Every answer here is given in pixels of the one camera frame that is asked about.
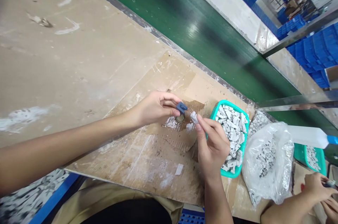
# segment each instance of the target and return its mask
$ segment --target beige pants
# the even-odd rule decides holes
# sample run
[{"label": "beige pants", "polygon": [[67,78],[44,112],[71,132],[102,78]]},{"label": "beige pants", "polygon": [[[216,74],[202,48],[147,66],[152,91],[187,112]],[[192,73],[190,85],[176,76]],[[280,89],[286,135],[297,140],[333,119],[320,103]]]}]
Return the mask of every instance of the beige pants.
[{"label": "beige pants", "polygon": [[81,188],[63,204],[52,224],[80,224],[113,204],[142,198],[157,200],[169,213],[172,223],[178,223],[183,209],[181,202],[87,178]]}]

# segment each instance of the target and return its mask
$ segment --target white plastic bottle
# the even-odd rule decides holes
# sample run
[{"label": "white plastic bottle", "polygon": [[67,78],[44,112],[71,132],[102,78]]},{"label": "white plastic bottle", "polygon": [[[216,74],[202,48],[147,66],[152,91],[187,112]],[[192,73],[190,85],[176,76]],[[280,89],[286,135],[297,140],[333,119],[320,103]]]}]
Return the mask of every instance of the white plastic bottle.
[{"label": "white plastic bottle", "polygon": [[316,127],[287,126],[294,143],[316,148],[326,148],[328,144],[338,144],[338,138],[326,135],[322,129]]}]

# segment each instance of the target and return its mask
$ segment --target forearm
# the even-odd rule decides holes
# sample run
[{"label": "forearm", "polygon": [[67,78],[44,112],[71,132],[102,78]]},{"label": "forearm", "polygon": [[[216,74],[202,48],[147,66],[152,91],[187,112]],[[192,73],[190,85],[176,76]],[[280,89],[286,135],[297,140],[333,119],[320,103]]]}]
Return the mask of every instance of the forearm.
[{"label": "forearm", "polygon": [[287,198],[281,205],[273,205],[261,217],[262,224],[299,224],[316,204],[309,193],[302,192]]},{"label": "forearm", "polygon": [[41,178],[112,137],[137,129],[126,112],[0,149],[0,197]]},{"label": "forearm", "polygon": [[221,175],[213,181],[205,181],[205,220],[207,224],[233,223]]}]

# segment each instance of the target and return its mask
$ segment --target worker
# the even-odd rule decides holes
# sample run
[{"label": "worker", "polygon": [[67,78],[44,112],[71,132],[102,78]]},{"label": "worker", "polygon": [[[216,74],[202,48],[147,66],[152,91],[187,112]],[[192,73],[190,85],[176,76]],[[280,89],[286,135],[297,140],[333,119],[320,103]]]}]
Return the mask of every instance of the worker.
[{"label": "worker", "polygon": [[[181,101],[172,93],[153,92],[132,109],[114,117],[0,149],[0,197],[29,185],[113,137],[179,116],[176,106]],[[197,119],[206,223],[233,223],[220,175],[230,152],[229,140],[220,123],[200,115]],[[116,223],[177,223],[182,208],[183,204],[174,200],[92,181],[64,203],[53,223],[88,224],[112,219]]]},{"label": "worker", "polygon": [[321,203],[327,215],[326,224],[338,224],[338,203],[331,197],[336,189],[323,186],[328,178],[320,173],[305,175],[304,190],[284,200],[281,205],[274,204],[261,216],[262,224],[300,224],[305,215]]}]

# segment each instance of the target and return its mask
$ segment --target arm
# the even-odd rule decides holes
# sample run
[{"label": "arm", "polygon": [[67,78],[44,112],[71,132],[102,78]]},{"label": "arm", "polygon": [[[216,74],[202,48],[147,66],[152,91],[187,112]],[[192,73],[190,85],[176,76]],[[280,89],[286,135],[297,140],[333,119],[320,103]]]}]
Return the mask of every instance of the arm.
[{"label": "arm", "polygon": [[333,188],[325,188],[323,183],[328,180],[320,173],[305,176],[305,189],[284,200],[281,205],[273,205],[261,216],[262,224],[301,223],[304,216],[311,211],[315,204],[338,193]]},{"label": "arm", "polygon": [[102,145],[112,137],[179,116],[181,100],[153,92],[129,111],[114,117],[0,149],[0,198]]},{"label": "arm", "polygon": [[208,224],[233,223],[220,169],[230,153],[230,142],[220,123],[197,116],[198,162],[205,180],[205,220]]}]

